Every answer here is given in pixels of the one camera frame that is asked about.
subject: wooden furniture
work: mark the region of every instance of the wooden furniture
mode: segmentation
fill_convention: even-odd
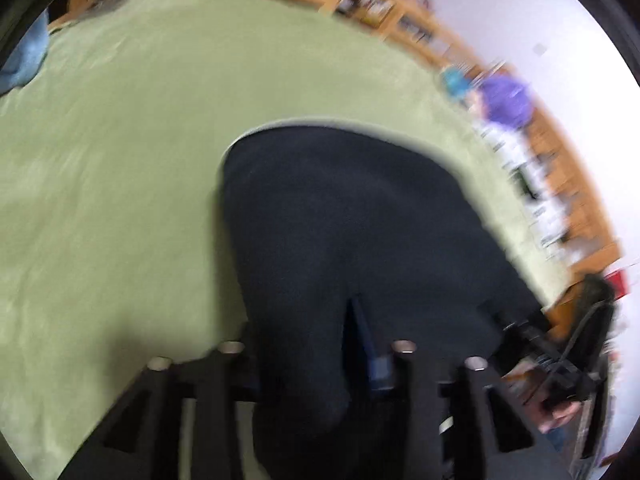
[[[64,22],[76,17],[97,0],[69,0],[69,13],[58,20]],[[325,14],[333,14],[342,0],[295,0],[318,9]],[[436,68],[451,64],[462,64],[471,73],[482,72],[485,67],[480,59],[455,32],[438,22],[433,13],[421,6],[416,0],[381,0],[387,4],[388,12],[377,26],[364,25],[381,41],[391,41],[403,47],[420,62]],[[362,18],[362,14],[352,19]],[[600,205],[589,177],[581,168],[572,147],[565,141],[561,129],[552,116],[545,110],[539,99],[535,99],[533,120],[527,127],[530,144],[535,153],[545,155],[550,162],[548,183],[557,193],[571,198],[572,210],[569,216],[567,240],[572,238],[594,242],[597,247],[587,257],[572,265],[573,280],[577,283],[585,272],[599,272],[620,257],[620,248],[616,243],[607,217]],[[573,319],[570,297],[559,302],[558,308],[550,315],[561,336],[568,330]]]

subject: white wall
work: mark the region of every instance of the white wall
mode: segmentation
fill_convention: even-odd
[[[436,16],[486,61],[516,66],[575,145],[626,256],[640,261],[640,87],[604,31],[577,0],[434,0]],[[629,269],[639,281],[640,266]],[[621,302],[625,363],[607,452],[640,415],[640,285]]]

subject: purple object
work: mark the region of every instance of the purple object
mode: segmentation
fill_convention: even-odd
[[[518,129],[531,120],[533,104],[527,88],[513,77],[494,74],[481,83],[480,90],[490,121]]]

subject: mattress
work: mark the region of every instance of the mattress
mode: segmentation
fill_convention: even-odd
[[[541,303],[568,271],[435,72],[279,0],[109,0],[0,98],[0,431],[56,478],[154,355],[244,319],[220,161],[245,132],[331,121],[439,161]]]

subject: black fabric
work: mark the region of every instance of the black fabric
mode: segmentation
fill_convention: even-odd
[[[273,480],[372,478],[381,449],[397,454],[382,443],[401,440],[404,408],[363,408],[344,377],[350,298],[379,340],[411,339],[443,380],[498,348],[492,314],[540,310],[457,181],[379,139],[322,126],[245,137],[224,163],[223,213],[260,363],[254,445]]]

